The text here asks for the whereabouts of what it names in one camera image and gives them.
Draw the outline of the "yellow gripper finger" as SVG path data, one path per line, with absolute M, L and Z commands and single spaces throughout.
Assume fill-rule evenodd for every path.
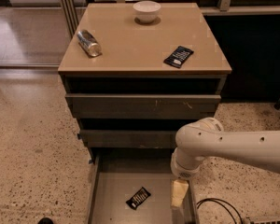
M 171 206 L 180 207 L 189 188 L 186 180 L 177 179 L 172 182 Z

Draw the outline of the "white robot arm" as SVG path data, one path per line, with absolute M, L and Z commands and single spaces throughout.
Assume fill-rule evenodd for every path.
M 225 132 L 214 118 L 182 126 L 175 134 L 172 173 L 190 180 L 207 157 L 220 157 L 280 174 L 280 131 Z

